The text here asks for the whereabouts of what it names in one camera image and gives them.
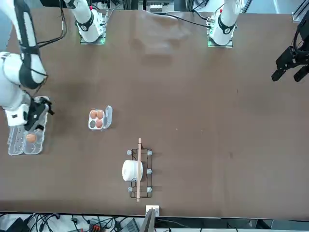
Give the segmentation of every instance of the brown table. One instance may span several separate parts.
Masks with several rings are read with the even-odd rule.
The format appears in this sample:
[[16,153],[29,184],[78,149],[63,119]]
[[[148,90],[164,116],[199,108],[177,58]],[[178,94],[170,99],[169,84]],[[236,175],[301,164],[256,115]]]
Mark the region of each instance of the brown table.
[[[44,150],[7,154],[0,115],[0,210],[163,216],[308,218],[309,81],[271,81],[297,24],[243,14],[234,48],[207,48],[202,27],[142,11],[115,11],[105,46],[67,36],[41,49],[54,103]],[[38,41],[60,34],[59,9],[38,9]],[[202,23],[190,13],[180,16]],[[8,51],[19,53],[15,33]],[[87,127],[114,108],[112,128]],[[121,169],[138,138],[153,155],[153,198],[129,197]]]

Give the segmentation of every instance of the white cup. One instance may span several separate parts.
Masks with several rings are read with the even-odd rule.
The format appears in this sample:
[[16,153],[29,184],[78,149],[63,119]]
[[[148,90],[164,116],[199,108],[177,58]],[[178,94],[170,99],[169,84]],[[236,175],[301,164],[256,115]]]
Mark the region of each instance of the white cup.
[[[122,166],[122,178],[124,181],[137,181],[138,162],[136,160],[126,160]],[[140,180],[143,176],[143,163],[140,162]]]

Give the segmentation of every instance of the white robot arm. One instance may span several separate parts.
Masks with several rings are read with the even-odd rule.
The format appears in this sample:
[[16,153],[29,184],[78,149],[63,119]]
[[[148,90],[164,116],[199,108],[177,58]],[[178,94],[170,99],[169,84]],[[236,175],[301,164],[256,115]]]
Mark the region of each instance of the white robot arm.
[[239,0],[225,0],[222,12],[218,15],[213,33],[210,35],[216,44],[223,46],[230,42],[240,11]]
[[[95,41],[103,33],[103,19],[90,10],[86,0],[65,0],[76,18],[80,35],[86,42]],[[24,125],[32,131],[47,112],[54,114],[51,103],[44,98],[34,99],[20,88],[36,89],[47,78],[40,58],[30,9],[24,0],[0,0],[0,10],[12,21],[21,54],[0,52],[0,106],[10,127]]]
[[79,33],[86,42],[94,42],[103,34],[103,18],[96,10],[89,9],[86,0],[64,0],[64,2],[72,9]]
[[20,86],[36,89],[46,79],[37,46],[30,9],[23,0],[1,0],[2,10],[12,21],[21,54],[0,52],[0,106],[9,126],[24,125],[34,130],[40,116],[51,111],[48,101],[35,102]]

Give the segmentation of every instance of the egg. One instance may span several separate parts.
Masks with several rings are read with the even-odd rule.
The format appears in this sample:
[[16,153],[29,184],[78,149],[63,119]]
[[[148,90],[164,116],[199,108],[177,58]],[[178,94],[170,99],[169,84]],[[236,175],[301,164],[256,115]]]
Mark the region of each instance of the egg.
[[97,112],[95,110],[90,111],[90,117],[95,119],[97,117]]
[[98,119],[102,119],[103,115],[104,115],[103,111],[99,110],[98,113],[97,113]]
[[96,127],[97,127],[97,128],[101,128],[102,126],[103,126],[102,120],[96,121]]
[[35,136],[35,134],[27,134],[26,140],[29,143],[34,143],[37,140],[37,137]]

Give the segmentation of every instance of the wooden dowel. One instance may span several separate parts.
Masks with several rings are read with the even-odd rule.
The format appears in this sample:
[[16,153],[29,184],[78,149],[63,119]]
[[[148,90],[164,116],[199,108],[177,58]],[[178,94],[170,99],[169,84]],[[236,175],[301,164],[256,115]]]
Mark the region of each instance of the wooden dowel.
[[137,198],[136,201],[140,202],[140,160],[141,160],[141,139],[139,139],[139,152],[137,164]]

